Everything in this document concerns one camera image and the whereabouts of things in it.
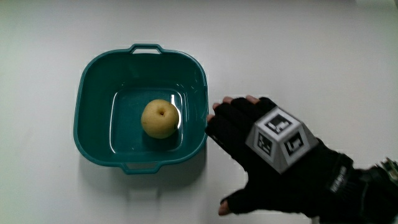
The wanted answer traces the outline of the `person's right hand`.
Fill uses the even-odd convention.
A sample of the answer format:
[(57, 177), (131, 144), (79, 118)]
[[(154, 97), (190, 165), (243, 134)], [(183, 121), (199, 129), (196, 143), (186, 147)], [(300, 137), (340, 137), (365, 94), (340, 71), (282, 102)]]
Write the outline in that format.
[(255, 210), (302, 213), (309, 218), (347, 216), (344, 188), (353, 171), (353, 160), (327, 148), (320, 141), (283, 174), (275, 171), (246, 144), (254, 122), (276, 107), (268, 98), (224, 97), (213, 105), (205, 129), (248, 174), (245, 188), (223, 198), (218, 214)]

